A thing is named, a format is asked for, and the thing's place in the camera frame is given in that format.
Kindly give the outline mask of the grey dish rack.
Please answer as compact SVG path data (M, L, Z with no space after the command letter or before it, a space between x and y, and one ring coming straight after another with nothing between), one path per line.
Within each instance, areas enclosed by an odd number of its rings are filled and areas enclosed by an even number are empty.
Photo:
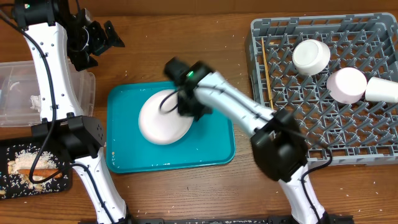
M327 44L320 73L293 64L304 40ZM353 67L366 78L397 81L397 20L389 13L255 19L246 39L248 74L256 102L294 114L303 133L327 144L333 165L397 163L397 105L360 99L346 105L330 96L328 77Z

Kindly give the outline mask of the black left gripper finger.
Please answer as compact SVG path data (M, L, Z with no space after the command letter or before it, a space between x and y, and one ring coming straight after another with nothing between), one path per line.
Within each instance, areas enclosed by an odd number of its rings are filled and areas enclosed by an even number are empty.
M98 66L98 62L85 51L71 52L70 60L78 72Z
M124 42L116 33L114 26L111 21L106 21L104 23L104 31L108 38L108 45L110 47L125 47Z

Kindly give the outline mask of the orange carrot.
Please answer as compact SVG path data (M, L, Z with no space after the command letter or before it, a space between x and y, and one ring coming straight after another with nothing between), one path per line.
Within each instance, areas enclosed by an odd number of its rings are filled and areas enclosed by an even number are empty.
M33 171L33 176L47 178L56 172L58 172L58 169L36 169L35 171ZM22 175L29 175L30 170L29 169L19 169L19 170L17 170L17 173L22 174Z

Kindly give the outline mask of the white paper cup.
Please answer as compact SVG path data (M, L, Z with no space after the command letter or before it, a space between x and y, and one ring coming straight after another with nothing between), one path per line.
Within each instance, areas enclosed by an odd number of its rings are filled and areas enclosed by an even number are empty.
M365 99L367 101L397 103L397 82L372 77L366 87Z

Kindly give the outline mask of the black waste tray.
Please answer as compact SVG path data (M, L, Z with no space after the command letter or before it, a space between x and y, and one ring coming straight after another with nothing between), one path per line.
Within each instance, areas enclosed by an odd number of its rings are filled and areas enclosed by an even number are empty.
M51 194L70 189L71 170L41 184L30 182L29 170L40 148L41 143L30 137L1 141L1 199Z

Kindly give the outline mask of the clear plastic bin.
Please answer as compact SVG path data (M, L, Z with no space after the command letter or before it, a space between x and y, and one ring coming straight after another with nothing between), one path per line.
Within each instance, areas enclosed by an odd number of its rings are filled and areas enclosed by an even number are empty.
M84 115L93 114L95 76L86 70L77 72L72 64L70 80ZM30 96L40 95L32 61L1 64L1 126L26 127L40 123L40 113L32 110Z

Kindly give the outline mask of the white tissue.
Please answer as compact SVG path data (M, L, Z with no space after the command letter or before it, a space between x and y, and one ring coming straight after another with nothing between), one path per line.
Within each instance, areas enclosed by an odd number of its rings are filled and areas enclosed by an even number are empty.
M30 96L31 104L32 106L30 107L32 110L36 110L37 112L41 112L41 99L40 95L31 95Z

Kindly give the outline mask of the large white plate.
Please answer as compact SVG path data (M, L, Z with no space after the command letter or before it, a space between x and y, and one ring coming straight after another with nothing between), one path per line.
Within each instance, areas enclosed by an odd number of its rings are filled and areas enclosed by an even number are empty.
M157 145L168 145L188 132L193 118L181 116L176 105L177 92L171 89L155 93L143 104L138 123L146 140Z

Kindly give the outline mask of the white upturned bowl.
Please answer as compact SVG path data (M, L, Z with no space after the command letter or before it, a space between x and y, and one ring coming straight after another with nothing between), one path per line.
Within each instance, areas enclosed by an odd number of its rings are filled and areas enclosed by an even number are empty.
M293 51L292 60L301 75L316 75L326 68L331 57L327 44L314 39L304 40Z

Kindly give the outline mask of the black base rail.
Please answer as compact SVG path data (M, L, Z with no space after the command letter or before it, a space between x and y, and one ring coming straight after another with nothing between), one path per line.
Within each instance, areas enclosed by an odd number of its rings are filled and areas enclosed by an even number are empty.
M354 224L352 216L327 215L322 223L327 224ZM240 219L207 219L207 220L164 220L162 218L132 219L132 224L293 224L292 216L273 216L268 218L240 218Z

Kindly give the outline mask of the small white plate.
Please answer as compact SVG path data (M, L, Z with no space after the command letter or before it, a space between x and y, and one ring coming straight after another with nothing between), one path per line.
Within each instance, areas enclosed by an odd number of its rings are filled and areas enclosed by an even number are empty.
M353 104L362 98L366 91L368 81L358 69L346 67L332 73L326 87L330 96L339 103Z

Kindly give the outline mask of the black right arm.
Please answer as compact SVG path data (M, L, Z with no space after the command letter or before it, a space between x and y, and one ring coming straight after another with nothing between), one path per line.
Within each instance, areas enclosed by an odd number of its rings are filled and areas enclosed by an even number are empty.
M309 179L307 140L292 113L273 110L250 99L220 72L198 61L192 66L174 57L164 74L176 87L180 116L198 121L217 110L250 138L256 165L282 187L297 223L326 223L327 213Z

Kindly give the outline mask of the cardboard backdrop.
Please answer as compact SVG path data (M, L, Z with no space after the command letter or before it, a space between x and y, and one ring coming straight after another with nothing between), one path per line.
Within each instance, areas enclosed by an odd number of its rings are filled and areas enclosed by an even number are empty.
M356 14L397 15L396 0L79 0L69 1L71 13L86 8L92 16L174 16L210 14Z

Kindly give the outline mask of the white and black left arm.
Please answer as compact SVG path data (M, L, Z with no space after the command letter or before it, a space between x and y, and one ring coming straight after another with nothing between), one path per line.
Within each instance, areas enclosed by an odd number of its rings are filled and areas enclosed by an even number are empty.
M59 155L65 170L79 175L96 210L98 223L131 223L104 157L101 121L86 116L70 80L70 68L97 66L97 56L124 42L110 21L100 24L86 9L70 12L68 1L15 1L11 26L27 41L41 95L41 122L32 127L41 151Z

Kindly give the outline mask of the rice and food scraps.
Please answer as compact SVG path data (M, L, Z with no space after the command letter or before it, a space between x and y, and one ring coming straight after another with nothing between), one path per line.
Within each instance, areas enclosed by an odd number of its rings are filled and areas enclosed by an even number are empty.
M29 180L29 175L17 173L19 169L30 170L36 155L36 152L22 151L15 153L15 159L7 159L6 171L1 174L1 180L5 181L1 184L1 199L61 191L61 186L56 179L33 184Z

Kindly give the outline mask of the teal plastic tray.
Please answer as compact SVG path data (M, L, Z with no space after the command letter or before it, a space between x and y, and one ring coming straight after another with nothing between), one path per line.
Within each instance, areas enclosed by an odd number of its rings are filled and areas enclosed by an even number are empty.
M218 111L193 122L177 142L156 145L139 130L139 112L172 82L119 85L108 96L106 163L114 173L150 172L229 163L236 152L233 123Z

